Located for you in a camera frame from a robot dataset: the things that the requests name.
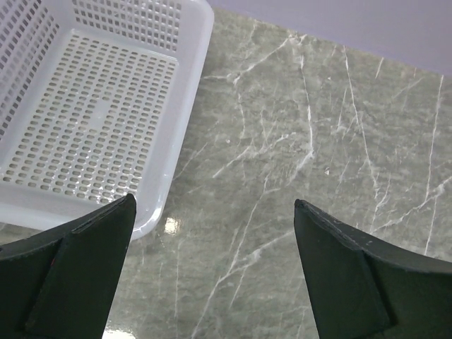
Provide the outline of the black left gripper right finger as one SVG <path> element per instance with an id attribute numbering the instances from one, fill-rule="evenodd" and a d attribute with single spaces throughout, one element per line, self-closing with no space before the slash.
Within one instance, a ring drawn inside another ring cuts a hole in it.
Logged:
<path id="1" fill-rule="evenodd" d="M 320 338 L 450 338 L 451 263 L 402 249 L 295 201 Z"/>

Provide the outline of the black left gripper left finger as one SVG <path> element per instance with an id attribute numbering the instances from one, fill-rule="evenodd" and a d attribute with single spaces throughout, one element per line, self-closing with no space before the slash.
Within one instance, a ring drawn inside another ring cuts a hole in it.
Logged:
<path id="1" fill-rule="evenodd" d="M 127 194 L 1 245 L 1 337 L 101 338 L 135 219 Z"/>

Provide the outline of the white perforated plastic basket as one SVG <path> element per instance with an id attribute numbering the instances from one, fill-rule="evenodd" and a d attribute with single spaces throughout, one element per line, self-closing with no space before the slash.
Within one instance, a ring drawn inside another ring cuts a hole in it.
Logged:
<path id="1" fill-rule="evenodd" d="M 132 194 L 148 234 L 213 23 L 206 1 L 2 1 L 2 223 L 48 230 Z"/>

